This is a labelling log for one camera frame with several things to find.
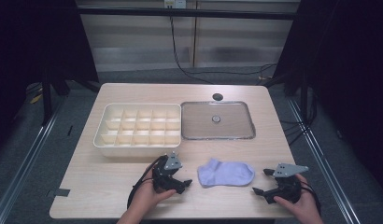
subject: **wooden table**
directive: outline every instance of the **wooden table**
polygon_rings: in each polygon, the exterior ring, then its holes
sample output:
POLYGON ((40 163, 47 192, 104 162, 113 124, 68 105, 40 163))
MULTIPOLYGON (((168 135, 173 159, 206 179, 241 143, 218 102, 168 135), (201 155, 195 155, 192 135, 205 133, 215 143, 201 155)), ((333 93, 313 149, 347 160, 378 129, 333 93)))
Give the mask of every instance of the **wooden table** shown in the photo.
POLYGON ((291 214, 277 204, 267 204, 252 187, 269 190, 276 181, 265 176, 264 168, 276 169, 280 162, 293 163, 285 135, 268 90, 259 86, 105 84, 87 120, 60 189, 70 189, 67 197, 57 196, 50 209, 53 218, 119 218, 126 210, 128 195, 151 159, 110 159, 94 147, 93 138, 105 106, 110 103, 162 103, 213 101, 221 93, 223 101, 243 101, 248 105, 256 137, 243 140, 182 140, 179 159, 183 163, 174 178, 192 179, 181 194, 160 203, 146 218, 279 218, 291 214), (211 158, 243 161, 256 172, 244 187, 203 188, 197 168, 211 158))

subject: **black metal frame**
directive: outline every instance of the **black metal frame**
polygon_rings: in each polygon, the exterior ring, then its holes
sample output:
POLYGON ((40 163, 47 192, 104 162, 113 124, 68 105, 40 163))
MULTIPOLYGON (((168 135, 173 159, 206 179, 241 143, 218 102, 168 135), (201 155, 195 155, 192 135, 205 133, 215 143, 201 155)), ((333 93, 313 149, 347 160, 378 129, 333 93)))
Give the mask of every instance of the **black metal frame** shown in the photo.
POLYGON ((122 15, 122 16, 167 16, 167 17, 205 17, 292 21, 300 17, 290 12, 228 11, 179 8, 148 7, 88 7, 77 8, 79 14, 89 15, 122 15))

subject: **sock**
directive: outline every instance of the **sock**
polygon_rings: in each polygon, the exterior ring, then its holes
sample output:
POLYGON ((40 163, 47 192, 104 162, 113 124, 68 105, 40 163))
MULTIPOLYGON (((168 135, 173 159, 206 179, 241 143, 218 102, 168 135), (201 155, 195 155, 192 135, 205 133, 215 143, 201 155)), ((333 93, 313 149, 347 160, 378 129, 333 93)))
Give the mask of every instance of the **sock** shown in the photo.
POLYGON ((197 172, 203 187, 245 186, 255 177, 255 171, 246 163, 222 162, 215 159, 211 159, 206 165, 198 167, 197 172))

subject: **white plastic tray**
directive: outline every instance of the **white plastic tray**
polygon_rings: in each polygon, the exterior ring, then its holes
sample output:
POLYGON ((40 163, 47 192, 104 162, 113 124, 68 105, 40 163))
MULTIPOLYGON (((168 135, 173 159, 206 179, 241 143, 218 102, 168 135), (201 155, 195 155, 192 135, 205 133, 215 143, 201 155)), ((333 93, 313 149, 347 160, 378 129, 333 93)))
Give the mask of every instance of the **white plastic tray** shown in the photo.
POLYGON ((159 157, 177 151, 180 105, 107 105, 93 140, 107 157, 159 157))

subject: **human arm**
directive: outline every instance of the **human arm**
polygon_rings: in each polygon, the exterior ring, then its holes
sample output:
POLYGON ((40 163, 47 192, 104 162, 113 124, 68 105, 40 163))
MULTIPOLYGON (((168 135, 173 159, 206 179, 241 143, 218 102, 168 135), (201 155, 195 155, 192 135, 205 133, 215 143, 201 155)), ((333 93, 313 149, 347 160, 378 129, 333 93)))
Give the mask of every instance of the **human arm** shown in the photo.
MULTIPOLYGON (((308 188, 307 180, 303 176, 298 174, 296 177, 300 180, 302 187, 308 188)), ((305 189, 302 189, 297 203, 291 203, 278 196, 274 197, 274 200, 290 211, 302 224, 323 224, 313 195, 305 189)))
POLYGON ((137 224, 143 216, 150 210, 156 207, 156 205, 170 198, 176 193, 174 189, 170 189, 164 192, 156 192, 153 187, 153 180, 151 169, 147 172, 144 182, 139 186, 135 192, 134 198, 130 204, 130 207, 125 211, 118 224, 137 224))

